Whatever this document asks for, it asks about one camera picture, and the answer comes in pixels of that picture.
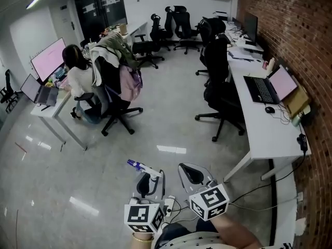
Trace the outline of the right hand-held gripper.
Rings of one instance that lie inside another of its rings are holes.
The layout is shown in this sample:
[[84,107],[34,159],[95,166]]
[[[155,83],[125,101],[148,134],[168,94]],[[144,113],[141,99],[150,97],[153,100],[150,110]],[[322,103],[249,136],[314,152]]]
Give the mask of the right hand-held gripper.
[[208,221],[227,211],[230,199],[223,184],[217,184],[217,180],[206,168],[195,169],[191,163],[180,163],[178,174],[182,187],[187,193],[205,188],[189,196],[189,207],[202,220]]

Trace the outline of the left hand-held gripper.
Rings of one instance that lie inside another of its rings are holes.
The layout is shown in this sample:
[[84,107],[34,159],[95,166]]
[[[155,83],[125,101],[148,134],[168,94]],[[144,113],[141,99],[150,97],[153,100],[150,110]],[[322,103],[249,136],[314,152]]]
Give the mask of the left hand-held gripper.
[[134,233],[157,233],[165,218],[165,174],[152,178],[140,173],[134,181],[133,195],[124,205],[124,224]]

